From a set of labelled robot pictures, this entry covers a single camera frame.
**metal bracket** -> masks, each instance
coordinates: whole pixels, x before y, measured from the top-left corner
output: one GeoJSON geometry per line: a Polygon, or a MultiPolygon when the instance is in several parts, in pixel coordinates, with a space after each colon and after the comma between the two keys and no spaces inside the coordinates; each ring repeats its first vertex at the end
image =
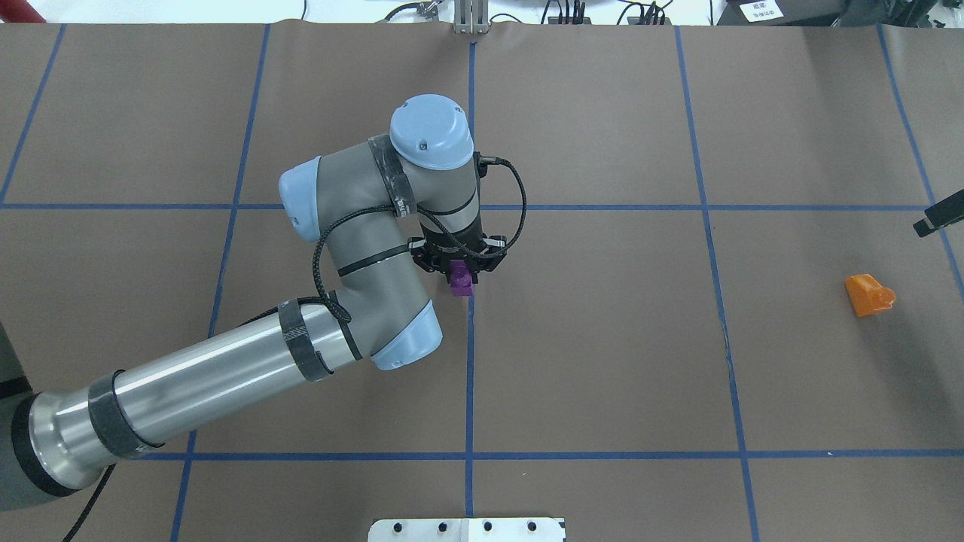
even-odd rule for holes
{"type": "Polygon", "coordinates": [[[561,518],[443,518],[379,520],[368,530],[368,542],[565,542],[561,518]]]}
{"type": "Polygon", "coordinates": [[[489,0],[455,0],[456,34],[489,32],[489,0]]]}

